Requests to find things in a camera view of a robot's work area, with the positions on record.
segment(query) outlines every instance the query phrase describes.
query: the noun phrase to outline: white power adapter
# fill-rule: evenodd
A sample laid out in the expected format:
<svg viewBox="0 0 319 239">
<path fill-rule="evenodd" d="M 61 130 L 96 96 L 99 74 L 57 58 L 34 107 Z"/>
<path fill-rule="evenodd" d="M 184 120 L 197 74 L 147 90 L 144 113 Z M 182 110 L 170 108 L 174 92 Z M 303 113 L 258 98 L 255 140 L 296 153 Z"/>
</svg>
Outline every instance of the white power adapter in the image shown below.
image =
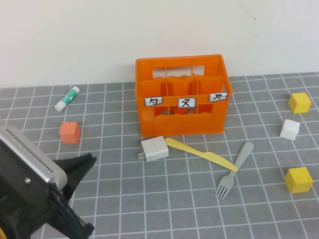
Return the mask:
<svg viewBox="0 0 319 239">
<path fill-rule="evenodd" d="M 168 157 L 168 147 L 163 136 L 143 140 L 141 144 L 143 153 L 138 154 L 141 160 L 146 159 L 146 162 L 151 162 Z"/>
</svg>

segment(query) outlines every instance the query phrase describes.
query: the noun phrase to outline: glue stick cap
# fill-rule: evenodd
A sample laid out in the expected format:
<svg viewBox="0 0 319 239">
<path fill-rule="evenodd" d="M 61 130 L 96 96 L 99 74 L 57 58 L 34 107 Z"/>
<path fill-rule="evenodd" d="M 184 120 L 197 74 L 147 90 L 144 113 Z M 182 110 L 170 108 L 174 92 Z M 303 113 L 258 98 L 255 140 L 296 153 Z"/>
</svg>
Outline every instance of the glue stick cap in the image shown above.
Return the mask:
<svg viewBox="0 0 319 239">
<path fill-rule="evenodd" d="M 66 107 L 66 103 L 64 103 L 63 101 L 59 101 L 55 106 L 54 108 L 61 112 L 64 108 Z"/>
<path fill-rule="evenodd" d="M 75 90 L 77 94 L 80 92 L 80 89 L 76 86 L 73 86 L 72 89 Z"/>
</svg>

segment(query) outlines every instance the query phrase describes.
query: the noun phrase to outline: glue stick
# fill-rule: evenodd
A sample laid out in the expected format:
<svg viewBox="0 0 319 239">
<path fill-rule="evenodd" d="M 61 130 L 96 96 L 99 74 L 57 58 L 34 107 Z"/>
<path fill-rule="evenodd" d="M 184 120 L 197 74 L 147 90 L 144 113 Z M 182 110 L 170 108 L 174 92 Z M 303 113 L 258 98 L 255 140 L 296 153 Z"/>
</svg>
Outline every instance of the glue stick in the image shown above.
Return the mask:
<svg viewBox="0 0 319 239">
<path fill-rule="evenodd" d="M 73 100 L 74 97 L 77 96 L 77 94 L 80 92 L 80 89 L 74 86 L 71 91 L 63 97 L 56 105 L 55 109 L 57 111 L 62 111 L 70 102 Z"/>
</svg>

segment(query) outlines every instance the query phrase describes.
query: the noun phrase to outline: label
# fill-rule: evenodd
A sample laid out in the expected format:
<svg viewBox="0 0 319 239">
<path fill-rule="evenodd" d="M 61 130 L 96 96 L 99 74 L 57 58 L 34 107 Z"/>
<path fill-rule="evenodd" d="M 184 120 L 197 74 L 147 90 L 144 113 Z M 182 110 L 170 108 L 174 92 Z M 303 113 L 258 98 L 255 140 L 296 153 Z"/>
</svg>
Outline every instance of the label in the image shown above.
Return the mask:
<svg viewBox="0 0 319 239">
<path fill-rule="evenodd" d="M 215 102 L 215 101 L 224 101 L 227 99 L 228 93 L 227 92 L 217 92 L 217 93 L 212 93 L 209 95 L 209 101 L 210 102 Z"/>
<path fill-rule="evenodd" d="M 145 98 L 145 106 L 156 106 L 163 103 L 163 97 L 148 97 Z"/>
<path fill-rule="evenodd" d="M 0 239 L 6 239 L 6 236 L 1 228 L 0 228 Z"/>
<path fill-rule="evenodd" d="M 63 97 L 62 101 L 65 103 L 65 104 L 69 104 L 71 102 L 71 100 L 76 97 L 78 93 L 76 93 L 76 91 L 74 89 L 72 89 L 68 94 L 66 94 L 65 97 Z"/>
<path fill-rule="evenodd" d="M 196 98 L 179 98 L 179 108 L 194 108 L 196 106 Z"/>
</svg>

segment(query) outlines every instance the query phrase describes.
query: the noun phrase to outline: white wall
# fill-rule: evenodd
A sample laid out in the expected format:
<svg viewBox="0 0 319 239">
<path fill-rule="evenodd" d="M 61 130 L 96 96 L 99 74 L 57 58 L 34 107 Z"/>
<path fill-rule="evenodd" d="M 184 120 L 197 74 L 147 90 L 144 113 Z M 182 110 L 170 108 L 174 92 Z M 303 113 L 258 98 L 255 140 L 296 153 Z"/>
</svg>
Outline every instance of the white wall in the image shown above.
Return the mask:
<svg viewBox="0 0 319 239">
<path fill-rule="evenodd" d="M 230 76 L 319 70 L 318 0 L 0 0 L 0 87 L 133 81 L 220 53 Z"/>
</svg>

